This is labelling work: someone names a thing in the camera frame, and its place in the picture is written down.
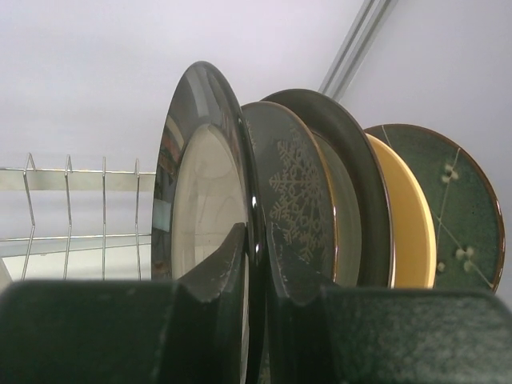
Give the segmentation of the grey reindeer plate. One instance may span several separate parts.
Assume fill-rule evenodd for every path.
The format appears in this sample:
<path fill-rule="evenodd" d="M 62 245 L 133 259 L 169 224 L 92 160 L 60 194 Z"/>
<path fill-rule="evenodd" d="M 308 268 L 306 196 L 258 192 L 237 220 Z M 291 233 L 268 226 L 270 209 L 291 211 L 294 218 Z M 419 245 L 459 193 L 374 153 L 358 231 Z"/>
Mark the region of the grey reindeer plate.
<path fill-rule="evenodd" d="M 318 272 L 336 276 L 338 235 L 326 160 L 310 129 L 275 102 L 245 104 L 265 218 Z"/>

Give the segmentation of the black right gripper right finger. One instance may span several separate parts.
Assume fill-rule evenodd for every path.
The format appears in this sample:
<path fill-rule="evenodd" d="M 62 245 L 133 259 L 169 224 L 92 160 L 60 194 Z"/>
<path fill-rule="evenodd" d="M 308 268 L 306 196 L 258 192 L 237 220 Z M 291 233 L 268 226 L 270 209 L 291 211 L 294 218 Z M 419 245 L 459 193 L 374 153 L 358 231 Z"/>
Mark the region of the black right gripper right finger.
<path fill-rule="evenodd" d="M 343 288 L 267 227 L 274 383 L 508 383 L 511 313 L 480 290 Z"/>

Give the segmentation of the yellow bear plate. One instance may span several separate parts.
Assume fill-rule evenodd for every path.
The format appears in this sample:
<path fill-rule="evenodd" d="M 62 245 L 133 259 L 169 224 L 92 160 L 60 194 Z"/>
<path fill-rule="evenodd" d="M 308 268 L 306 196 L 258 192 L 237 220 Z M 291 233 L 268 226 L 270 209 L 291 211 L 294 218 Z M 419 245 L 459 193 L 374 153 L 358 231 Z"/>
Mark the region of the yellow bear plate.
<path fill-rule="evenodd" d="M 430 207 L 412 170 L 384 141 L 368 135 L 390 198 L 394 236 L 394 287 L 434 286 L 436 236 Z"/>

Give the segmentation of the striped rim round plate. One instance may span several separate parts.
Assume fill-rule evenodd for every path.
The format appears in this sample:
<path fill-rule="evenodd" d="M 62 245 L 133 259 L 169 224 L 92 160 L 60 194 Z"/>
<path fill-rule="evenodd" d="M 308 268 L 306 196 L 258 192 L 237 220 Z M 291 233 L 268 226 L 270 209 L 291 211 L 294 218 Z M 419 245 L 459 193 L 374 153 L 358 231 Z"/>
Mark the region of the striped rim round plate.
<path fill-rule="evenodd" d="M 154 179 L 151 277 L 176 282 L 182 383 L 256 383 L 265 335 L 266 235 L 257 164 L 224 75 L 199 61 L 170 102 Z"/>

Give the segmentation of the brown rimmed cream plate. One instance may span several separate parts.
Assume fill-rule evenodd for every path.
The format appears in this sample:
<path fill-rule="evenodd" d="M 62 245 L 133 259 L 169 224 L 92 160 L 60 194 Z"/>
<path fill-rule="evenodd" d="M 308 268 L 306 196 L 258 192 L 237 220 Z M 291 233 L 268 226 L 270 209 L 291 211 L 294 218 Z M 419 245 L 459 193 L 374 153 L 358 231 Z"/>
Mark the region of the brown rimmed cream plate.
<path fill-rule="evenodd" d="M 390 199 L 360 124 L 338 102 L 317 91 L 281 90 L 266 99 L 303 120 L 326 160 L 338 236 L 334 280 L 341 286 L 391 288 L 395 245 Z"/>

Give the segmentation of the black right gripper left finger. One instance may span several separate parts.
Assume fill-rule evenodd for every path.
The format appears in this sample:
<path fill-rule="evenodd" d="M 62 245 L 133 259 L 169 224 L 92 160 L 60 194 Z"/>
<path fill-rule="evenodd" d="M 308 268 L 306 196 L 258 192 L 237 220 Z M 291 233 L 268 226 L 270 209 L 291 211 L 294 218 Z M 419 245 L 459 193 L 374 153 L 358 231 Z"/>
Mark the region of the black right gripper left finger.
<path fill-rule="evenodd" d="M 4 383 L 238 383 L 243 224 L 176 280 L 27 280 L 1 296 Z"/>

